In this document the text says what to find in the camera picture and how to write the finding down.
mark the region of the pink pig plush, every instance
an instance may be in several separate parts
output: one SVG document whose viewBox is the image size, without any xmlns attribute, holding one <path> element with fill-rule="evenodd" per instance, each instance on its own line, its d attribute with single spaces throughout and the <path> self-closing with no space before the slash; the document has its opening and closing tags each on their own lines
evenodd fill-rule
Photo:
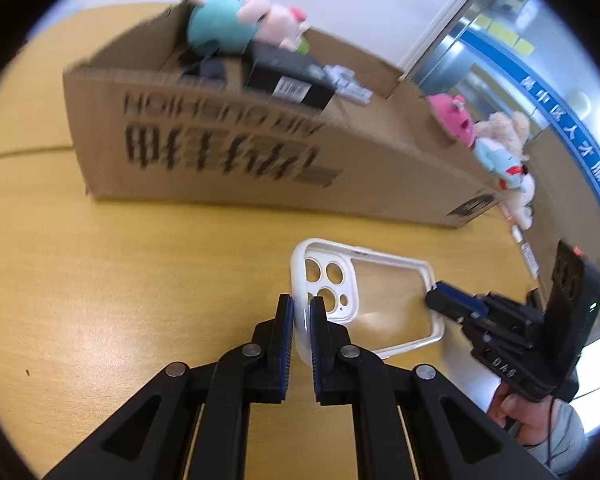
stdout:
<svg viewBox="0 0 600 480">
<path fill-rule="evenodd" d="M 285 7 L 270 0 L 240 0 L 256 9 L 258 31 L 255 40 L 286 48 L 292 52 L 302 49 L 302 33 L 309 28 L 306 14 L 298 7 Z"/>
<path fill-rule="evenodd" d="M 461 95 L 437 94 L 426 97 L 436 120 L 453 140 L 459 140 L 467 147 L 475 141 L 474 120 L 464 109 L 465 100 Z"/>
</svg>

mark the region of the black box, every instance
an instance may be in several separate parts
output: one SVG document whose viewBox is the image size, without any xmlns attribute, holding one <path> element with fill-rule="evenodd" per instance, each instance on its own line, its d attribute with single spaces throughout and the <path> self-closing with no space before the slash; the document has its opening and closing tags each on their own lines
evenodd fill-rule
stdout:
<svg viewBox="0 0 600 480">
<path fill-rule="evenodd" d="M 244 86 L 324 110 L 335 88 L 317 60 L 267 43 L 251 41 L 242 56 Z"/>
</svg>

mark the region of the beige teddy bear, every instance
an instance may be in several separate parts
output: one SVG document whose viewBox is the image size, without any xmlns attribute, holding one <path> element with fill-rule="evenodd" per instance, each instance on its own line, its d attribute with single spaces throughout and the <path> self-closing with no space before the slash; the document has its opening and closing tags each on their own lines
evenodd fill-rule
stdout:
<svg viewBox="0 0 600 480">
<path fill-rule="evenodd" d="M 500 142 L 519 160 L 528 160 L 523 147 L 529 138 L 529 118 L 522 112 L 513 112 L 511 117 L 503 112 L 489 116 L 488 121 L 479 121 L 474 126 L 476 137 L 489 137 Z"/>
</svg>

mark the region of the blue banner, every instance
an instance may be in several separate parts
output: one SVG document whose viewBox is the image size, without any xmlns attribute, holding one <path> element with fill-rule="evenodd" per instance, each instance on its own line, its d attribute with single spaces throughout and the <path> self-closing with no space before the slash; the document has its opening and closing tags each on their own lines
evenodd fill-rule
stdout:
<svg viewBox="0 0 600 480">
<path fill-rule="evenodd" d="M 574 111 L 538 74 L 486 34 L 467 29 L 459 41 L 508 76 L 520 91 L 538 103 L 538 110 L 558 132 L 600 204 L 600 147 Z"/>
</svg>

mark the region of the human hand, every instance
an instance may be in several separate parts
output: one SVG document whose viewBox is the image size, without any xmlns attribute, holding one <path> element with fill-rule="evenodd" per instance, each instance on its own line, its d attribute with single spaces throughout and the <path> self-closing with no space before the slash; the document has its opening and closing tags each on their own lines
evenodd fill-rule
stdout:
<svg viewBox="0 0 600 480">
<path fill-rule="evenodd" d="M 512 394 L 509 386 L 501 383 L 493 394 L 487 415 L 491 420 L 504 428 L 509 416 L 522 423 L 516 440 L 523 446 L 537 446 L 544 442 L 549 433 L 549 410 L 551 397 L 542 402 L 530 402 L 524 397 Z M 558 403 L 554 405 L 552 421 L 555 423 Z"/>
</svg>

